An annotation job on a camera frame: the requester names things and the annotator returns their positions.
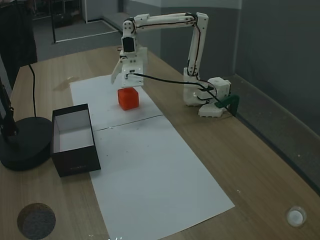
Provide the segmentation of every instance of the robotic arm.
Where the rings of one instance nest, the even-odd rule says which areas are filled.
[[[230,94],[230,82],[220,77],[211,78],[208,81],[200,80],[199,68],[204,50],[209,17],[199,13],[174,13],[168,15],[150,16],[141,14],[128,18],[123,22],[122,50],[119,61],[111,75],[114,83],[118,74],[121,75],[121,87],[130,88],[143,86],[142,77],[134,74],[144,74],[147,71],[148,50],[138,44],[137,33],[170,28],[193,27],[193,35],[187,67],[183,70],[183,80],[189,83],[200,83],[205,87],[211,85],[214,90],[210,91],[218,99]],[[184,85],[183,100],[188,106],[203,105],[199,115],[204,117],[220,117],[225,109],[214,105],[216,100],[206,91],[201,91],[198,86]]]
[[[143,80],[128,73],[143,73],[147,67],[147,49],[140,47],[137,41],[137,33],[170,28],[193,27],[193,36],[189,51],[187,75],[197,77],[204,50],[207,25],[209,17],[204,13],[174,13],[160,16],[141,14],[128,18],[123,23],[122,51],[120,60],[113,71],[112,82],[115,81],[118,73],[123,73],[122,87],[142,86]]]

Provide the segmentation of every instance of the white paper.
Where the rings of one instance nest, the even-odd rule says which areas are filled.
[[[70,88],[73,105],[88,104],[93,131],[162,115],[141,87],[135,87],[139,93],[139,107],[122,110],[118,103],[121,80],[111,84],[110,75],[72,82]]]
[[[94,132],[90,173],[110,239],[157,240],[234,204],[164,117]]]

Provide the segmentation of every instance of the black cord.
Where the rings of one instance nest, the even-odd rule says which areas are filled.
[[[195,19],[189,20],[189,21],[180,21],[180,22],[164,22],[164,23],[155,23],[155,24],[148,24],[148,25],[140,25],[137,26],[136,28],[144,28],[144,27],[149,27],[149,26],[161,26],[161,25],[174,25],[174,24],[187,24],[195,21]]]
[[[183,84],[183,85],[196,85],[201,87],[203,90],[205,90],[208,94],[210,94],[218,103],[224,105],[215,95],[213,95],[210,91],[215,89],[213,87],[205,87],[203,85],[201,85],[198,82],[189,82],[189,81],[172,81],[172,80],[164,80],[158,77],[154,77],[154,76],[148,76],[148,75],[144,75],[144,74],[140,74],[140,73],[128,73],[127,75],[135,75],[135,76],[139,76],[139,77],[143,77],[143,78],[148,78],[148,79],[152,79],[152,80],[156,80],[156,81],[160,81],[160,82],[164,82],[164,83],[169,83],[169,84]],[[233,115],[233,113],[229,110],[229,108],[224,107],[231,115]]]
[[[36,75],[35,75],[35,72],[34,72],[34,69],[32,68],[32,66],[29,64],[28,65],[31,72],[32,72],[32,75],[33,75],[33,86],[32,86],[32,100],[33,100],[33,113],[34,113],[34,116],[36,117],[37,116],[37,113],[36,113],[36,100],[35,100],[35,88],[36,88]]]
[[[22,27],[27,32],[27,29],[25,27],[24,18],[22,16],[22,13],[21,13],[19,5],[18,5],[18,0],[15,0],[15,6],[17,8],[17,11],[19,12],[21,23],[22,23]],[[29,66],[29,68],[30,68],[30,70],[32,72],[32,75],[33,75],[32,100],[33,100],[33,114],[36,117],[37,116],[37,113],[36,113],[36,100],[35,100],[36,75],[35,75],[35,72],[34,72],[32,66],[30,64],[28,64],[28,66]]]

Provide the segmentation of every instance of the orange block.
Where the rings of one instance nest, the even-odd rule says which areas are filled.
[[[139,107],[139,94],[133,87],[118,90],[118,102],[123,110]]]

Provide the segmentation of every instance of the black box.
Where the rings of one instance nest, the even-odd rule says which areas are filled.
[[[51,156],[60,177],[101,169],[88,104],[52,112]]]

